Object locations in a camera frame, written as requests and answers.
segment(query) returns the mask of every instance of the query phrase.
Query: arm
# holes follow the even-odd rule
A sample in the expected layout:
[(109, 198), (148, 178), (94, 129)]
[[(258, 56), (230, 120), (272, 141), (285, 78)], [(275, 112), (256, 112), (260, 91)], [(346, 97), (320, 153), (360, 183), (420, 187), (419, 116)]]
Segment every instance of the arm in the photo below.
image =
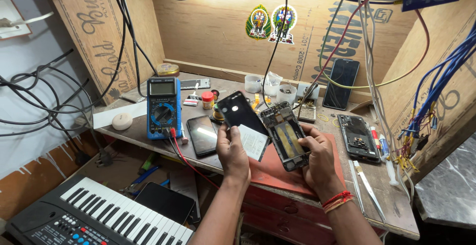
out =
[(195, 232), (190, 245), (232, 244), (245, 192), (251, 181), (248, 156), (241, 145), (238, 127), (218, 130), (217, 154), (223, 166), (223, 182)]
[[(334, 169), (332, 144), (310, 125), (301, 125), (307, 137), (299, 143), (311, 150), (309, 166), (303, 168), (304, 179), (315, 190), (322, 203), (345, 190)], [(381, 245), (375, 231), (353, 201), (327, 213), (332, 230), (340, 245)]]

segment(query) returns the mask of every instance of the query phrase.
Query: multimeter rotary dial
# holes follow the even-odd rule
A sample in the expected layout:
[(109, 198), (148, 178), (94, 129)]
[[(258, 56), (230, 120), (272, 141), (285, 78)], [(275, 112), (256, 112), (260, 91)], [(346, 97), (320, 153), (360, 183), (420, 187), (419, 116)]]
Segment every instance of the multimeter rotary dial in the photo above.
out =
[(175, 118), (175, 109), (168, 103), (158, 103), (152, 108), (150, 118), (156, 125), (171, 124)]

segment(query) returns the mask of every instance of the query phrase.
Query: red wire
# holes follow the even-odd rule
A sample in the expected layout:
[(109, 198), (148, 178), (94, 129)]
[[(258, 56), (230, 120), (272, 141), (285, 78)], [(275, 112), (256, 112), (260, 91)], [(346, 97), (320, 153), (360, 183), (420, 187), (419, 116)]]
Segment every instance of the red wire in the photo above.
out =
[(205, 178), (207, 181), (209, 181), (212, 185), (214, 185), (217, 189), (220, 189), (219, 186), (217, 186), (214, 182), (212, 182), (210, 179), (208, 179), (208, 177), (206, 177), (205, 175), (203, 175), (202, 173), (200, 173), (197, 169), (195, 169), (192, 165), (190, 165), (190, 163), (188, 163), (188, 161), (185, 159), (185, 157), (182, 155), (182, 152), (180, 151), (180, 148), (179, 148), (179, 145), (177, 144), (177, 138), (174, 137), (174, 141), (175, 141), (175, 146), (177, 147), (177, 150), (178, 150), (178, 153), (180, 154), (179, 157), (181, 157), (183, 159), (183, 161), (190, 167), (192, 168), (194, 171), (196, 171), (199, 175), (203, 176), (203, 178)]

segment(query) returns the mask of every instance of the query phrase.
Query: person's right hand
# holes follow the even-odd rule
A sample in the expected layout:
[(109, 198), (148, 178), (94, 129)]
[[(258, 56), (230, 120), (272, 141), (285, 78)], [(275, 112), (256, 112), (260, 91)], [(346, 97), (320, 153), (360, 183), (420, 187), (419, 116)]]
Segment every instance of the person's right hand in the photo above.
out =
[(304, 180), (324, 203), (344, 191), (334, 169), (332, 143), (315, 127), (306, 124), (301, 124), (301, 127), (307, 136), (300, 138), (299, 144), (311, 150), (309, 166), (302, 168)]

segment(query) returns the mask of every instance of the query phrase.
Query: person's left hand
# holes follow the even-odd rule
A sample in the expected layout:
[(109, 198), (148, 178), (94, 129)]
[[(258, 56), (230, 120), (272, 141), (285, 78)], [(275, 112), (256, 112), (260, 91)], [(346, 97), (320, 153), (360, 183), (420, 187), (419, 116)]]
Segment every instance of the person's left hand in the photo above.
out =
[(223, 167), (224, 180), (231, 178), (247, 186), (251, 181), (251, 170), (248, 156), (241, 145), (238, 127), (231, 127), (230, 137), (227, 136), (227, 129), (226, 123), (219, 128), (216, 147), (218, 159)]

